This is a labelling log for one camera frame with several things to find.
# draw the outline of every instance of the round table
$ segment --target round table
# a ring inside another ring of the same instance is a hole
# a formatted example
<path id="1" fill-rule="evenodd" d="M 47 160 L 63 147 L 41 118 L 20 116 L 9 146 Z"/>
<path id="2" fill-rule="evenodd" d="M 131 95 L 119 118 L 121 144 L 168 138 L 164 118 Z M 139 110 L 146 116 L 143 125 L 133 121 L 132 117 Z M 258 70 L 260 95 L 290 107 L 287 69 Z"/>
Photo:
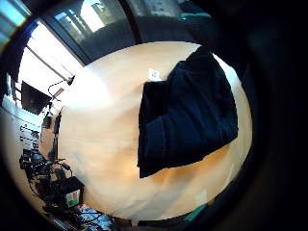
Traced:
<path id="1" fill-rule="evenodd" d="M 201 162 L 139 177 L 139 109 L 149 68 L 165 80 L 198 46 L 162 41 L 116 51 L 85 66 L 63 93 L 59 158 L 85 184 L 87 205 L 131 220 L 174 218 L 215 198 L 237 175 L 251 145 L 250 109 L 236 72 L 216 57 L 235 97 L 238 137 Z"/>

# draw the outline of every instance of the window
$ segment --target window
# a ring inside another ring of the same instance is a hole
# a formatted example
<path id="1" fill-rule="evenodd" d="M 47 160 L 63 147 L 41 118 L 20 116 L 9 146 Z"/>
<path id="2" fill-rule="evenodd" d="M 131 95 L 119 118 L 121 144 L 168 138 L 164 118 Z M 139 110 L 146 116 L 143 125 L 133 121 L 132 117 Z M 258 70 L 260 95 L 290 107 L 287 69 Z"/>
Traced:
<path id="1" fill-rule="evenodd" d="M 181 40 L 193 42 L 180 20 L 181 9 L 175 0 L 128 0 L 136 18 L 141 42 Z"/>
<path id="2" fill-rule="evenodd" d="M 48 94 L 48 87 L 63 79 L 68 79 L 77 73 L 82 65 L 67 51 L 67 49 L 41 23 L 24 50 L 20 63 L 18 82 L 22 81 L 33 88 Z M 65 82 L 58 85 L 65 88 Z"/>
<path id="3" fill-rule="evenodd" d="M 70 40 L 64 39 L 68 46 L 89 58 L 85 64 L 135 44 L 125 13 L 115 0 L 63 2 L 48 15 L 46 23 L 60 37 L 69 35 Z"/>

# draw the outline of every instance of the small white object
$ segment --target small white object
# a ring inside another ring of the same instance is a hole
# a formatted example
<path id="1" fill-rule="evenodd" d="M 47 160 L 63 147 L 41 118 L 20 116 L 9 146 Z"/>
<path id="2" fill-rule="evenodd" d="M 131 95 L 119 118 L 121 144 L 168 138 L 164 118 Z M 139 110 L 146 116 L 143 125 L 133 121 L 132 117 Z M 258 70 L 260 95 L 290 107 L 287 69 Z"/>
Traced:
<path id="1" fill-rule="evenodd" d="M 160 78 L 160 72 L 152 68 L 148 69 L 148 79 L 153 82 L 162 81 Z"/>

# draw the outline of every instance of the black cable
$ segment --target black cable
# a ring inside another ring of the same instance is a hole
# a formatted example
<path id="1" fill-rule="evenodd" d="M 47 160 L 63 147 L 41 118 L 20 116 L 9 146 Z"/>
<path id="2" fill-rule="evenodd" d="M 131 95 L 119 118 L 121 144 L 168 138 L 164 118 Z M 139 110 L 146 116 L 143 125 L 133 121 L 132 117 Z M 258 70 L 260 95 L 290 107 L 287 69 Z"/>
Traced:
<path id="1" fill-rule="evenodd" d="M 100 214 L 99 216 L 97 216 L 96 218 L 93 218 L 93 219 L 89 219 L 89 220 L 83 220 L 83 221 L 80 221 L 81 223 L 90 223 L 98 218 L 100 218 L 102 215 L 104 214 Z"/>
<path id="2" fill-rule="evenodd" d="M 60 81 L 60 82 L 58 82 L 58 83 L 56 83 L 56 84 L 53 84 L 53 85 L 50 85 L 49 87 L 48 87 L 48 93 L 51 95 L 51 97 L 54 97 L 54 95 L 50 92 L 50 88 L 51 87 L 53 87 L 53 86 L 56 86 L 56 85 L 58 85 L 58 84 L 60 84 L 60 83 L 62 83 L 62 82 L 64 82 L 64 80 L 62 80 L 62 81 Z"/>
<path id="3" fill-rule="evenodd" d="M 30 183 L 30 181 L 28 180 L 28 184 L 30 186 L 31 191 L 35 194 L 36 197 L 38 197 L 39 199 L 41 199 L 42 201 L 44 201 L 37 192 L 35 192 L 35 190 L 32 188 L 32 185 Z"/>

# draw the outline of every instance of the dark blue cloth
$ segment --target dark blue cloth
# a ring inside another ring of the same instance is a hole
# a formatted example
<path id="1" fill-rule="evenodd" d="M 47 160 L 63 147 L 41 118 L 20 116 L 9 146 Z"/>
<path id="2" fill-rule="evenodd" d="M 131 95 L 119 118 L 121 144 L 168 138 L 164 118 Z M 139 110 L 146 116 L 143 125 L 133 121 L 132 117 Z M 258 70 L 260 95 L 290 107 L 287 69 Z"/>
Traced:
<path id="1" fill-rule="evenodd" d="M 201 161 L 235 139 L 235 101 L 213 54 L 200 46 L 165 81 L 145 83 L 139 126 L 140 178 Z"/>

